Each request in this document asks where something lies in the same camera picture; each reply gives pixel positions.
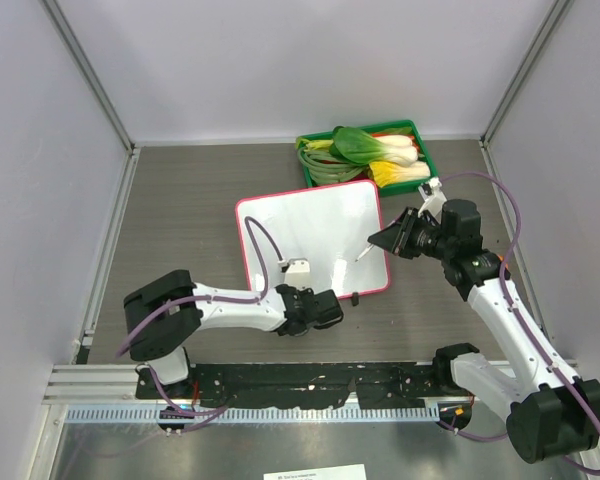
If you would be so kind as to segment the magenta capped whiteboard marker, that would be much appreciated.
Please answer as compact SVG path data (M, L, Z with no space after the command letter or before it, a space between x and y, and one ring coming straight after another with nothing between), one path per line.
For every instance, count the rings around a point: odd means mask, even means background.
M359 262L362 258L364 258L373 248L372 244L368 244L364 250L356 257L355 262Z

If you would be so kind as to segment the pink framed whiteboard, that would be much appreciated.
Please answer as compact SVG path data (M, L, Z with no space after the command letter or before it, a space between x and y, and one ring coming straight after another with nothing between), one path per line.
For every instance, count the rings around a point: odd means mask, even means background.
M311 288L340 299L379 293L390 285L386 254L378 248L359 262L367 238L381 230L379 194L362 180L252 197L235 207L247 285L283 282L279 259L306 258Z

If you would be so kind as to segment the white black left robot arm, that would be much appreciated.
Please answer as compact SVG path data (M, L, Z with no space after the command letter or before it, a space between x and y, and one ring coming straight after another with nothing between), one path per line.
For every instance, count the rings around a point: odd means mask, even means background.
M170 398L185 397L193 385L184 342L199 331L248 328L279 336L328 329L344 318L331 290L316 293L286 283L261 291L219 289L174 270L123 300L127 336L116 355L146 363Z

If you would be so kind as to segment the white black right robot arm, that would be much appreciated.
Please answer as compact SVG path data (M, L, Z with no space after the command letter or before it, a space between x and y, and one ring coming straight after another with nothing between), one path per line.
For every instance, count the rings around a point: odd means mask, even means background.
M445 279L487 325L514 372L508 376L476 347L456 344L436 352L431 380L437 391L477 396L529 464L597 447L600 383L582 379L544 336L503 261L484 248L474 202L448 200L438 217L406 208L368 241L401 258L440 261Z

